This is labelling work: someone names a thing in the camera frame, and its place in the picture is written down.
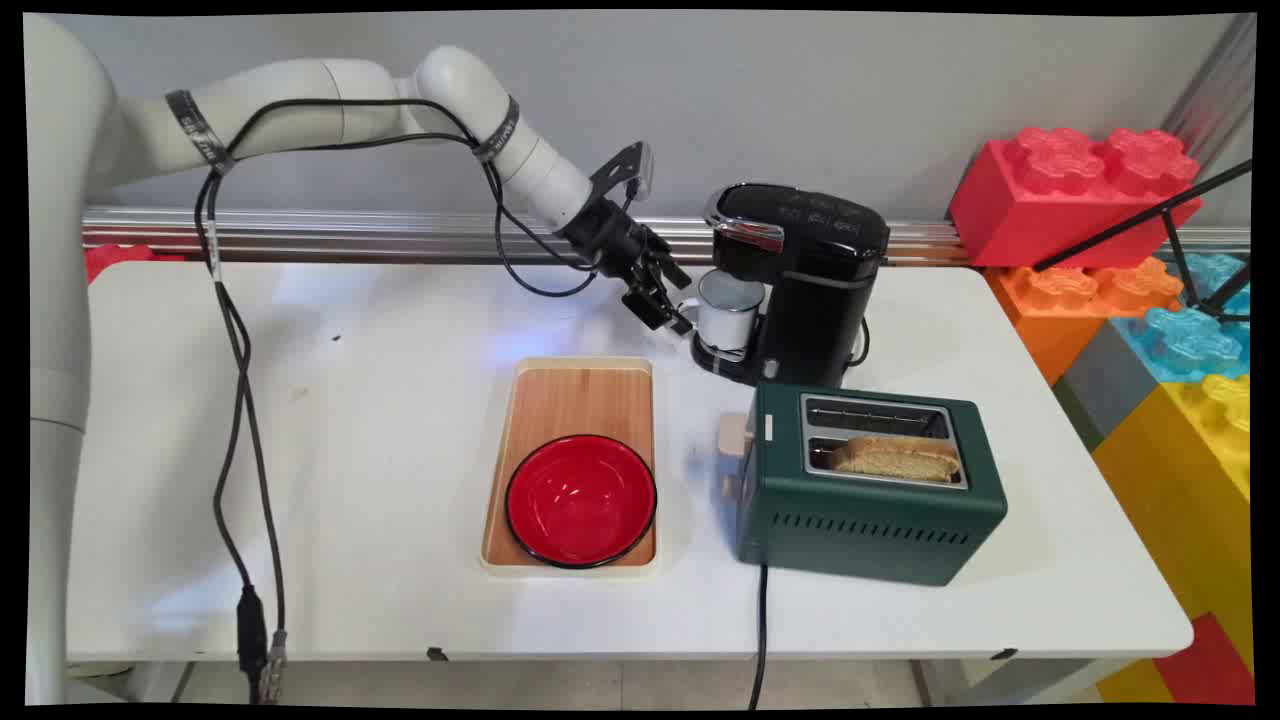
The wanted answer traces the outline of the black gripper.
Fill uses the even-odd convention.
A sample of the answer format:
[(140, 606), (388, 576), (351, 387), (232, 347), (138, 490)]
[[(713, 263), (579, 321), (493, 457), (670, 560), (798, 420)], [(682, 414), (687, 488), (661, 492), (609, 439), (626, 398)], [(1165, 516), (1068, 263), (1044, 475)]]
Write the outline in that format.
[(662, 277), (677, 290), (692, 279), (671, 254), (666, 240), (630, 215), (634, 196), (622, 204), (608, 196), (590, 202), (558, 237), (570, 243), (561, 261), (580, 272), (595, 272), (626, 283), (622, 304), (650, 331), (666, 328), (686, 336), (694, 324), (667, 293)]

